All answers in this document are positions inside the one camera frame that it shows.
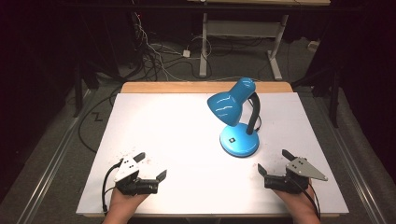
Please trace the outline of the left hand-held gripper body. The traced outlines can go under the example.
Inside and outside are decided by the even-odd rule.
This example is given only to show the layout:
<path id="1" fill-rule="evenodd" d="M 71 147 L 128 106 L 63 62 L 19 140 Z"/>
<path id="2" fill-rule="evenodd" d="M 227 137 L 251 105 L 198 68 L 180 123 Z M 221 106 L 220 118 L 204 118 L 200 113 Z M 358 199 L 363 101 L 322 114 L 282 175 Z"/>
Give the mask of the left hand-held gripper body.
<path id="1" fill-rule="evenodd" d="M 124 195 L 156 194 L 159 182 L 156 179 L 142 179 L 139 175 L 139 162 L 126 157 L 115 175 L 115 186 Z"/>

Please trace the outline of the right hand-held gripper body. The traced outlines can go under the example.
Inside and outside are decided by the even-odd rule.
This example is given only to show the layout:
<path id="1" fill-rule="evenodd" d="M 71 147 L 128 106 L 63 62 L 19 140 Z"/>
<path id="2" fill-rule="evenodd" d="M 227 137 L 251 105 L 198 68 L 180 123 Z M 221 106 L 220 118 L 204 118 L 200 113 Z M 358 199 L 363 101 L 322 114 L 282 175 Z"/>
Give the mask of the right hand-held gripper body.
<path id="1" fill-rule="evenodd" d="M 297 157 L 286 164 L 283 175 L 268 175 L 263 172 L 264 186 L 290 194 L 299 194 L 308 188 L 310 179 L 327 181 L 328 177 L 305 158 Z"/>

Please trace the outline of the blue desk lamp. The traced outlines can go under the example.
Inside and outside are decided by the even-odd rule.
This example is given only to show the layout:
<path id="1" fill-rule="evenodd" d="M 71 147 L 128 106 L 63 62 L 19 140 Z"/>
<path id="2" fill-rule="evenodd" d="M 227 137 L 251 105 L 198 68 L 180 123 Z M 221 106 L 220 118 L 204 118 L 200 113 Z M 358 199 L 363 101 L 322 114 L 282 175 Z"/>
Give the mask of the blue desk lamp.
<path id="1" fill-rule="evenodd" d="M 252 106 L 248 124 L 240 121 L 243 104 L 246 101 L 250 101 Z M 255 124 L 261 111 L 255 82 L 251 78 L 242 77 L 229 91 L 219 92 L 209 97 L 207 105 L 215 117 L 225 124 L 219 135 L 222 148 L 237 158 L 254 154 L 260 144 Z"/>

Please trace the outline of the person's right hand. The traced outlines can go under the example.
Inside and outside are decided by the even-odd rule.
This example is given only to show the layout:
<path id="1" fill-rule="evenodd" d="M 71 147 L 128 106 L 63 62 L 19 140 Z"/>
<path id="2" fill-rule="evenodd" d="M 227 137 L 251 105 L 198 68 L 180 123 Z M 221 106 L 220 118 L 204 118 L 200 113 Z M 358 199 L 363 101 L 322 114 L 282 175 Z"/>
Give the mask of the person's right hand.
<path id="1" fill-rule="evenodd" d="M 316 216 L 315 206 L 303 192 L 299 194 L 290 194 L 274 189 L 274 193 L 283 201 L 286 208 L 294 218 Z"/>

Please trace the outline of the person's left hand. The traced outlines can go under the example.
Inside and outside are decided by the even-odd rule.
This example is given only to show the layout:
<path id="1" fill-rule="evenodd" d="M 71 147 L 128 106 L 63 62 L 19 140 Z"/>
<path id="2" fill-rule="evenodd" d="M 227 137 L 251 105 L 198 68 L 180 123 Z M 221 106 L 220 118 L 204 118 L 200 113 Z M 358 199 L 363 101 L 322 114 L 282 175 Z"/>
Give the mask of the person's left hand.
<path id="1" fill-rule="evenodd" d="M 147 199 L 147 194 L 142 195 L 124 195 L 118 189 L 113 189 L 111 194 L 109 215 L 131 217 L 138 206 Z"/>

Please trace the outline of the black metal stand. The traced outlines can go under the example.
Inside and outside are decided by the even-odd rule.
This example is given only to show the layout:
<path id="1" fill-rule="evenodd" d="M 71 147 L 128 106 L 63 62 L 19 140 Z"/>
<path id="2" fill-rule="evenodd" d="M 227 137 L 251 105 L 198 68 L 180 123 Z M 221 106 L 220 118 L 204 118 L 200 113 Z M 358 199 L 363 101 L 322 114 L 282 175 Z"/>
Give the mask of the black metal stand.
<path id="1" fill-rule="evenodd" d="M 304 77 L 293 81 L 293 89 L 309 86 L 315 97 L 329 96 L 328 116 L 332 126 L 338 127 L 337 108 L 339 96 L 340 74 L 339 69 L 334 65 L 325 65 L 316 72 L 307 72 Z"/>
<path id="2" fill-rule="evenodd" d="M 89 90 L 97 90 L 99 88 L 95 63 L 89 60 L 78 59 L 74 67 L 75 118 L 80 114 L 83 107 L 82 83 L 85 83 Z"/>

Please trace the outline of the aluminium floor rail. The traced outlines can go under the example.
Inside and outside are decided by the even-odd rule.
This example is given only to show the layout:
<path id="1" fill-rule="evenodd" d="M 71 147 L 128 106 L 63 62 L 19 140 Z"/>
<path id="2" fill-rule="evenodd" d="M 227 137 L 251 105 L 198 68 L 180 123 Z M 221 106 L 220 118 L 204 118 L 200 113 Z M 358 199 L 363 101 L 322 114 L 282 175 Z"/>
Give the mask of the aluminium floor rail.
<path id="1" fill-rule="evenodd" d="M 24 196 L 16 224 L 31 224 L 56 176 L 64 155 L 80 123 L 77 105 L 66 104 L 39 140 L 18 177 L 18 196 Z"/>
<path id="2" fill-rule="evenodd" d="M 325 155 L 346 201 L 348 216 L 358 217 L 363 224 L 387 224 L 374 192 L 353 159 L 341 133 L 331 123 L 327 123 L 326 128 L 330 132 L 332 147 L 325 150 Z"/>

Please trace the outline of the white metal desk frame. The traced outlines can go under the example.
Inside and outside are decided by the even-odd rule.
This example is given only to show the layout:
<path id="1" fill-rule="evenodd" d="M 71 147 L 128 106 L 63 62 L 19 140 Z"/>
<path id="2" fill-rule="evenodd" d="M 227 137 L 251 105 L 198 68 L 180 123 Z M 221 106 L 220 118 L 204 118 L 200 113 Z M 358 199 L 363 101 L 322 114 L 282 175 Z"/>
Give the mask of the white metal desk frame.
<path id="1" fill-rule="evenodd" d="M 285 7 L 286 9 L 297 7 L 328 7 L 331 0 L 189 0 L 190 2 L 198 2 L 203 7 L 213 7 L 214 5 L 227 6 L 237 5 L 241 7 Z M 279 21 L 230 21 L 230 20 L 212 20 L 209 19 L 207 13 L 203 13 L 202 20 L 202 39 L 200 53 L 200 77 L 207 77 L 208 72 L 208 56 L 212 50 L 212 46 L 207 39 L 212 36 L 235 36 L 235 37 L 270 37 L 275 40 L 274 47 L 266 52 L 267 61 L 272 69 L 275 80 L 282 80 L 276 55 L 287 26 L 289 14 L 283 13 Z"/>

